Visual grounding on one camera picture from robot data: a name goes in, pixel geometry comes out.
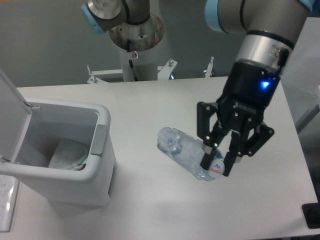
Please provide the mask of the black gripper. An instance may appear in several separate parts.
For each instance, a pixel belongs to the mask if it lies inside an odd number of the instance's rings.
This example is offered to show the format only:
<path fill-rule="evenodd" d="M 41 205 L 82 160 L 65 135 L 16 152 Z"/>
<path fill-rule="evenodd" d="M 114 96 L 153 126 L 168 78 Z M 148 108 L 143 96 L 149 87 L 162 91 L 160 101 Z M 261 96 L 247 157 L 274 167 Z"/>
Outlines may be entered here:
<path fill-rule="evenodd" d="M 279 75 L 263 67 L 235 62 L 217 104 L 197 103 L 196 131 L 203 140 L 205 154 L 200 166 L 204 170 L 209 170 L 219 144 L 229 131 L 233 132 L 224 158 L 225 177 L 229 176 L 237 159 L 252 157 L 274 135 L 274 129 L 263 119 L 279 82 Z M 210 128 L 214 114 L 217 114 L 217 122 Z"/>

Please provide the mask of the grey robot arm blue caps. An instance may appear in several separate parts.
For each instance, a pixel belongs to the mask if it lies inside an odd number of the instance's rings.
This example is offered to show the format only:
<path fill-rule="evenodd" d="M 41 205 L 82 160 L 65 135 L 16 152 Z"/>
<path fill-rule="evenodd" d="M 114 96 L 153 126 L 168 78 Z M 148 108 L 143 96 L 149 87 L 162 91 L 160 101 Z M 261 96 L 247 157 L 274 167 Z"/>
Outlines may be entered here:
<path fill-rule="evenodd" d="M 222 174 L 234 163 L 253 156 L 274 134 L 264 121 L 287 60 L 294 50 L 307 17 L 319 8 L 317 0 L 209 0 L 207 25 L 222 33 L 244 33 L 245 38 L 221 96 L 216 102 L 197 104 L 197 135 L 205 154 L 199 164 L 209 171 L 214 155 L 227 134 L 229 150 Z M 109 33 L 113 43 L 127 52 L 125 74 L 142 80 L 134 59 L 153 49 L 163 38 L 162 21 L 150 11 L 147 0 L 89 0 L 81 6 L 92 29 Z"/>

